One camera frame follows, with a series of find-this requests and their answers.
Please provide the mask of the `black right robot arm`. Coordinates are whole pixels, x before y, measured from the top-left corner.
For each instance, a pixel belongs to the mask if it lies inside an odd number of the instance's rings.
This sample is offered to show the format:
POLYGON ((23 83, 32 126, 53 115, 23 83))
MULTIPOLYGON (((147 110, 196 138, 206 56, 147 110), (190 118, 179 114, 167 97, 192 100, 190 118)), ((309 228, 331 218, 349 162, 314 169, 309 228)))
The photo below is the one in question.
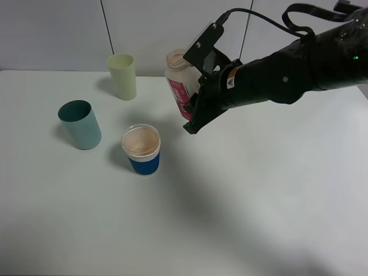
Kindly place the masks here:
POLYGON ((197 133, 226 110, 273 101, 293 104, 308 91, 367 83, 367 9, 339 1, 333 10, 290 5, 279 28, 296 40, 253 62, 230 60, 216 49, 231 15, 223 13, 186 50, 184 59, 201 76, 200 89, 184 105, 187 132, 197 133))

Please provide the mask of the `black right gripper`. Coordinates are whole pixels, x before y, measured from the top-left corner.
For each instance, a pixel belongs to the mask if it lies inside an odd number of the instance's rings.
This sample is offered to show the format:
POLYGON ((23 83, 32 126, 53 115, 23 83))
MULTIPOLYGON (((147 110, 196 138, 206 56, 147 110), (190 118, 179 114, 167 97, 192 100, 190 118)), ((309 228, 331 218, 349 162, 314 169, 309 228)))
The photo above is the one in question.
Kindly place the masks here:
POLYGON ((199 91, 184 104, 184 109, 191 114, 191 119, 183 126, 189 134, 198 133, 228 109, 253 103, 250 81, 242 65, 237 59, 210 76, 200 77, 199 91))

